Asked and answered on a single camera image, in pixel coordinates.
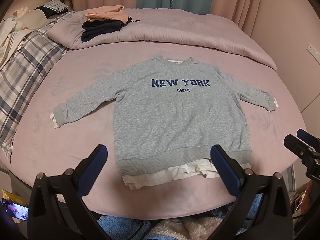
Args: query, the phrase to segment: plaid pillow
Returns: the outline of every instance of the plaid pillow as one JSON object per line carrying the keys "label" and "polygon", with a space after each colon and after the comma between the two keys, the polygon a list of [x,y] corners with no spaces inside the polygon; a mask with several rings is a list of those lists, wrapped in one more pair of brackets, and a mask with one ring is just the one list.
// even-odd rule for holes
{"label": "plaid pillow", "polygon": [[22,48],[0,70],[0,145],[8,159],[11,157],[13,137],[31,98],[67,50],[50,40],[47,31],[73,14],[74,11],[62,14],[38,31],[28,34]]}
{"label": "plaid pillow", "polygon": [[68,8],[68,6],[66,4],[64,4],[63,2],[61,2],[60,0],[52,0],[52,1],[46,2],[43,5],[38,6],[37,8],[39,8],[39,7],[49,8],[49,9],[55,11],[57,14],[59,14],[60,12],[62,12],[66,8]]}

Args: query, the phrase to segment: pink mattress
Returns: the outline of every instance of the pink mattress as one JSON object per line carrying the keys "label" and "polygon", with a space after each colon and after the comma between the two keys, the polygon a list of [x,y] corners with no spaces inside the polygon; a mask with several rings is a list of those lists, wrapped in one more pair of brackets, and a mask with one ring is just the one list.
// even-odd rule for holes
{"label": "pink mattress", "polygon": [[71,50],[52,68],[33,96],[15,135],[12,161],[1,160],[21,180],[33,185],[36,175],[47,176],[75,168],[97,144],[108,148],[108,161],[91,192],[83,200],[101,214],[137,219],[164,219],[204,212],[234,200],[220,178],[202,175],[153,187],[130,190],[114,162],[114,102],[103,103],[93,113],[54,129],[49,116],[58,103],[118,69],[156,55],[197,60],[219,66],[240,81],[271,92],[277,111],[241,102],[251,136],[252,169],[272,175],[284,171],[296,157],[284,148],[283,139],[305,125],[289,91],[276,72],[252,59],[203,47],[148,41],[102,44]]}

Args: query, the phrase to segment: sweatshirt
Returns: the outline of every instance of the sweatshirt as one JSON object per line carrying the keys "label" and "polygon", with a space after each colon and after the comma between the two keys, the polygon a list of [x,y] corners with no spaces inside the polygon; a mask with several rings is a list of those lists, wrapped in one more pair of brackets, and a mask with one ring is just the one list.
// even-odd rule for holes
{"label": "sweatshirt", "polygon": [[121,176],[156,173],[200,159],[220,144],[250,163],[248,124],[239,100],[276,110],[274,97],[217,66],[163,57],[116,71],[60,103],[58,127],[115,100],[114,149]]}

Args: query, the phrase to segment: silver screw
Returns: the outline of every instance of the silver screw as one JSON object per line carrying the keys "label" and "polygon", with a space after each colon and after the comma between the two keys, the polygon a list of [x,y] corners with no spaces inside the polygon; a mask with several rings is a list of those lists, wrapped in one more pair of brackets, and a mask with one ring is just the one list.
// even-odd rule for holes
{"label": "silver screw", "polygon": [[68,176],[70,176],[73,173],[73,169],[67,169],[64,173]]}
{"label": "silver screw", "polygon": [[282,175],[281,175],[281,173],[279,173],[279,172],[276,172],[276,173],[275,173],[275,176],[276,176],[277,179],[281,179],[281,178],[282,178]]}
{"label": "silver screw", "polygon": [[37,179],[42,179],[43,176],[44,176],[44,174],[41,172],[41,173],[39,173],[39,174],[37,175]]}
{"label": "silver screw", "polygon": [[253,171],[251,169],[245,169],[244,173],[247,174],[248,176],[251,176],[253,174]]}

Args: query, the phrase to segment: wall socket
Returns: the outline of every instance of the wall socket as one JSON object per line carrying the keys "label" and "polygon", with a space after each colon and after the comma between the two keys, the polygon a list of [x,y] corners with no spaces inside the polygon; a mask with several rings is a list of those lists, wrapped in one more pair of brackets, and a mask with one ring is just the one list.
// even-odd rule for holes
{"label": "wall socket", "polygon": [[307,47],[307,51],[310,52],[310,54],[316,59],[316,61],[320,64],[320,53],[316,50],[314,46],[312,46],[311,43],[309,43]]}

